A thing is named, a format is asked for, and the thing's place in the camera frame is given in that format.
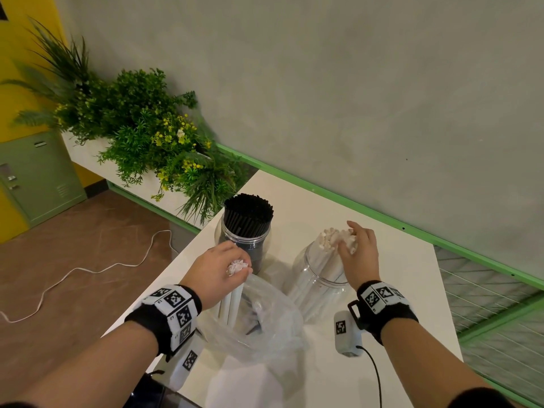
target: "green locker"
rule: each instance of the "green locker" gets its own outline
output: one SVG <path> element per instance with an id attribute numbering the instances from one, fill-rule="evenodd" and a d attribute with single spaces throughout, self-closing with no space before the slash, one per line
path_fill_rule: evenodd
<path id="1" fill-rule="evenodd" d="M 0 185 L 30 226 L 86 199 L 64 143 L 50 131 L 0 143 Z"/>

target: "left hand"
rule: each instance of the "left hand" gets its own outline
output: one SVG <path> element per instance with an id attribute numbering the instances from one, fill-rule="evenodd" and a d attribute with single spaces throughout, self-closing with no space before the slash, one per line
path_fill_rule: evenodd
<path id="1" fill-rule="evenodd" d="M 237 259 L 242 259 L 248 267 L 229 276 L 227 268 L 233 260 Z M 181 279 L 180 285 L 195 291 L 202 302 L 204 311 L 217 305 L 228 293 L 244 283 L 251 273 L 253 269 L 248 253 L 233 242 L 226 241 L 198 256 Z"/>

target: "black cable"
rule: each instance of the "black cable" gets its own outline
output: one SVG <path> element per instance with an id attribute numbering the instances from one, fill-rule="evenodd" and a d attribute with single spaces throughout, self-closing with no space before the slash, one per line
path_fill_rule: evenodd
<path id="1" fill-rule="evenodd" d="M 370 359 L 371 359 L 371 361 L 372 361 L 372 364 L 374 364 L 374 369 L 376 370 L 376 377 L 377 377 L 377 389 L 378 389 L 378 392 L 380 393 L 380 408 L 382 408 L 382 405 L 381 405 L 381 382 L 380 382 L 380 374 L 377 372 L 377 366 L 376 366 L 376 363 L 374 362 L 374 358 L 372 358 L 371 353 L 368 352 L 366 349 L 364 349 L 362 346 L 357 345 L 356 348 L 364 350 L 364 351 L 368 354 L 368 356 L 370 357 Z"/>

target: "white cable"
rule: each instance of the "white cable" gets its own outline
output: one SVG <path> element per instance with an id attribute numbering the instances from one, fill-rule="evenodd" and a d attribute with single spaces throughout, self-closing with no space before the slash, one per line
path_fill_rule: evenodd
<path id="1" fill-rule="evenodd" d="M 85 272 L 89 272 L 89 273 L 92 273 L 92 274 L 101 274 L 102 272 L 105 272 L 107 271 L 108 269 L 111 269 L 113 268 L 114 266 L 117 266 L 117 265 L 121 265 L 121 266 L 126 266 L 126 267 L 139 267 L 146 259 L 147 259 L 147 255 L 149 254 L 149 251 L 151 250 L 151 247 L 153 246 L 153 240 L 155 239 L 155 236 L 161 232 L 170 232 L 170 239 L 168 240 L 168 244 L 170 245 L 170 248 L 175 252 L 175 253 L 178 253 L 179 252 L 177 250 L 175 250 L 173 247 L 172 247 L 172 231 L 169 230 L 169 229 L 166 229 L 164 231 L 158 231 L 156 232 L 155 234 L 153 234 L 153 236 L 151 237 L 151 244 L 149 245 L 149 247 L 147 248 L 147 251 L 145 253 L 145 256 L 144 258 L 141 260 L 140 263 L 138 263 L 137 265 L 130 265 L 130 264 L 126 264 L 126 263 L 114 263 L 113 265 L 109 266 L 109 267 L 106 267 L 105 269 L 102 269 L 101 271 L 98 271 L 98 272 L 94 272 L 92 270 L 89 270 L 89 269 L 85 269 L 84 267 L 74 267 L 70 272 L 68 272 L 67 274 L 64 275 L 64 277 L 58 281 L 57 283 L 55 283 L 54 285 L 51 285 L 49 288 L 47 288 L 45 291 L 42 292 L 41 294 L 41 298 L 40 298 L 40 302 L 37 304 L 37 308 L 36 310 L 31 313 L 30 315 L 27 315 L 25 316 L 24 318 L 21 318 L 21 319 L 17 319 L 17 320 L 10 320 L 8 318 L 8 316 L 3 312 L 3 311 L 0 311 L 0 314 L 4 317 L 5 321 L 9 324 L 15 324 L 17 322 L 21 322 L 22 320 L 25 320 L 27 318 L 30 318 L 31 316 L 33 315 L 36 315 L 37 314 L 37 311 L 40 310 L 41 308 L 41 305 L 42 303 L 44 303 L 44 297 L 45 297 L 45 294 L 48 290 L 50 289 L 53 289 L 55 288 L 55 286 L 57 286 L 60 282 L 64 281 L 72 272 L 74 272 L 75 270 L 83 270 Z"/>

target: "power cord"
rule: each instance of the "power cord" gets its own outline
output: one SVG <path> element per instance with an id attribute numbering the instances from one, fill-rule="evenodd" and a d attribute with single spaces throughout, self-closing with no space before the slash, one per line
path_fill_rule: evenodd
<path id="1" fill-rule="evenodd" d="M 372 361 L 372 364 L 374 364 L 374 369 L 376 370 L 376 377 L 377 377 L 377 389 L 378 389 L 378 392 L 380 393 L 380 408 L 382 408 L 382 405 L 381 405 L 381 382 L 380 382 L 380 374 L 377 372 L 377 366 L 376 366 L 376 363 L 374 362 L 374 358 L 372 358 L 371 353 L 368 352 L 366 349 L 364 349 L 362 346 L 357 345 L 356 348 L 364 350 L 364 351 L 368 354 L 368 356 L 370 357 L 370 359 L 371 359 L 371 361 Z"/>
<path id="2" fill-rule="evenodd" d="M 35 310 L 33 313 L 31 313 L 30 315 L 27 315 L 27 316 L 25 316 L 24 318 L 17 319 L 17 320 L 10 320 L 10 319 L 8 318 L 8 316 L 7 316 L 3 311 L 0 311 L 0 315 L 2 315 L 2 316 L 4 317 L 4 319 L 5 319 L 5 321 L 6 321 L 7 323 L 9 323 L 9 324 L 15 324 L 15 323 L 17 323 L 17 322 L 21 322 L 22 320 L 25 320 L 25 319 L 27 319 L 27 318 L 30 318 L 30 317 L 33 316 L 33 315 L 36 315 L 36 314 L 37 314 L 37 311 L 40 310 L 42 303 L 44 303 L 45 294 L 46 294 L 49 290 L 55 288 L 55 286 L 57 286 L 60 282 L 64 281 L 64 280 L 65 280 L 72 272 L 74 272 L 75 270 L 83 270 L 83 271 L 85 271 L 85 272 L 89 272 L 89 273 L 91 273 L 91 274 L 96 274 L 96 275 L 97 275 L 97 274 L 101 274 L 102 272 L 105 272 L 105 271 L 107 271 L 108 269 L 111 269 L 111 268 L 113 268 L 114 266 L 117 266 L 117 265 L 121 265 L 121 266 L 125 266 L 125 267 L 139 267 L 139 266 L 147 259 L 147 255 L 149 254 L 149 251 L 151 250 L 151 247 L 153 247 L 153 240 L 155 239 L 155 236 L 157 236 L 157 235 L 158 235 L 159 233 L 161 233 L 161 232 L 170 232 L 170 239 L 168 240 L 168 245 L 170 246 L 170 248 L 171 248 L 175 253 L 178 253 L 178 254 L 179 254 L 179 252 L 178 252 L 177 250 L 175 250 L 175 249 L 172 247 L 172 231 L 169 230 L 169 229 L 166 229 L 166 230 L 164 230 L 164 231 L 158 231 L 158 232 L 156 232 L 155 234 L 153 234 L 153 236 L 151 237 L 151 244 L 150 244 L 149 247 L 147 248 L 147 251 L 146 251 L 146 253 L 145 253 L 145 256 L 144 256 L 144 258 L 140 261 L 140 263 L 138 263 L 138 264 L 136 264 L 136 265 L 130 265 L 130 264 L 126 264 L 126 263 L 119 263 L 119 262 L 117 262 L 117 263 L 114 263 L 113 265 L 111 265 L 111 266 L 109 266 L 109 267 L 106 267 L 105 269 L 102 269 L 101 271 L 98 271 L 98 272 L 95 272 L 95 271 L 92 271 L 92 270 L 89 270 L 89 269 L 85 269 L 84 267 L 74 267 L 70 272 L 68 272 L 67 274 L 65 274 L 64 277 L 63 277 L 60 281 L 58 281 L 58 282 L 55 283 L 54 285 L 51 285 L 49 288 L 47 288 L 45 291 L 42 292 L 41 298 L 40 298 L 40 302 L 37 304 L 36 310 Z"/>

